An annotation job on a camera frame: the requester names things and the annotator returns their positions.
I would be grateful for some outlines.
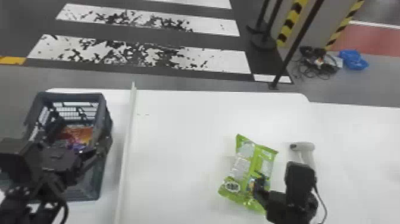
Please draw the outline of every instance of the black cable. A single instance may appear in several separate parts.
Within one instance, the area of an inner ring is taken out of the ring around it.
[[[335,63],[335,67],[338,67],[338,62],[331,55],[326,54],[326,56]],[[292,73],[292,76],[297,79],[303,80],[303,76],[304,76],[309,79],[318,77],[322,80],[329,80],[330,77],[333,75],[332,73],[327,73],[326,71],[321,70],[321,68],[314,65],[312,62],[310,62],[310,59],[305,56],[301,56],[300,59],[298,59],[298,60],[292,60],[292,62],[294,62],[296,64],[292,68],[291,73]]]
[[[323,223],[325,222],[326,218],[328,217],[328,209],[326,208],[326,205],[325,205],[324,201],[322,200],[322,198],[321,198],[321,196],[320,196],[320,193],[318,192],[317,185],[314,185],[314,190],[315,190],[315,193],[317,194],[317,197],[318,197],[318,199],[320,200],[320,202],[321,202],[321,204],[322,204],[322,207],[324,208],[324,211],[325,211],[324,218],[323,218],[322,221],[320,222],[320,224],[323,224]]]
[[[67,202],[62,200],[61,204],[62,204],[62,207],[64,208],[64,215],[62,217],[62,220],[61,220],[60,224],[65,224],[67,219],[68,219],[68,215],[69,215],[70,211],[69,211]]]

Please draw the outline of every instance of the red floor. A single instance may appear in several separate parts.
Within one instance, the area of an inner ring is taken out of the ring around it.
[[[356,49],[363,54],[400,57],[400,30],[349,25],[331,51]]]

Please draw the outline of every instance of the black pole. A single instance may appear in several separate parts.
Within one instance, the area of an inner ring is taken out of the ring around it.
[[[264,3],[262,3],[261,12],[258,15],[257,20],[251,20],[247,24],[247,29],[251,33],[262,33],[262,32],[264,32],[264,30],[261,29],[261,25],[263,24],[265,13],[267,12],[267,8],[268,8],[269,3],[270,3],[270,0],[264,0]]]
[[[271,51],[276,48],[276,40],[271,37],[272,25],[275,22],[276,15],[278,15],[280,6],[283,0],[277,0],[272,10],[270,19],[265,26],[265,31],[262,34],[256,34],[251,37],[251,44],[260,51]]]
[[[283,73],[286,71],[286,67],[288,66],[289,62],[293,58],[297,48],[299,47],[301,40],[305,33],[307,32],[308,28],[310,27],[311,23],[313,22],[315,16],[317,15],[318,11],[320,10],[322,3],[324,0],[317,0],[314,6],[311,9],[310,14],[308,15],[307,19],[304,22],[303,27],[301,28],[299,35],[297,36],[296,40],[294,41],[292,47],[290,48],[285,60],[283,61],[282,68],[280,69],[279,73],[275,76],[274,81],[270,85],[270,89],[277,89],[276,86],[278,85],[279,79],[282,77]]]
[[[274,6],[274,9],[272,10],[270,20],[268,21],[267,28],[265,28],[264,36],[262,36],[262,41],[265,42],[267,41],[268,37],[271,35],[271,29],[272,25],[275,22],[276,15],[278,15],[280,6],[282,4],[283,0],[277,0]]]
[[[269,4],[269,3],[270,3],[270,0],[265,0],[264,3],[262,4],[261,12],[260,12],[260,14],[258,15],[258,20],[257,20],[257,23],[256,23],[256,27],[257,27],[257,28],[260,28],[261,23],[262,23],[263,20],[264,20],[265,13],[267,12],[267,7],[268,7],[268,4]]]

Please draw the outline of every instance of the plastic basket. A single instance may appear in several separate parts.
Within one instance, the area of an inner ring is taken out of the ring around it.
[[[26,131],[23,139],[40,142],[46,138],[46,124],[56,117],[64,118],[67,126],[78,125],[92,129],[91,139],[87,146],[93,147],[107,138],[112,143],[111,129],[113,121],[102,94],[53,94],[40,92],[36,95],[30,111],[25,119]],[[69,186],[64,197],[67,201],[89,201],[100,197],[102,178],[105,169],[105,158],[99,160],[78,184]],[[8,176],[0,173],[0,189],[6,190],[10,185]]]

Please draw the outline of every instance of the snack bag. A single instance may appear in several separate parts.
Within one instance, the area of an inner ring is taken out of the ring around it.
[[[275,156],[278,152],[257,145],[242,135],[236,135],[236,160],[229,176],[224,179],[218,193],[230,200],[243,204],[251,210],[265,213],[264,208],[253,199],[254,181],[262,173],[266,176],[265,190],[270,189],[270,177]]]

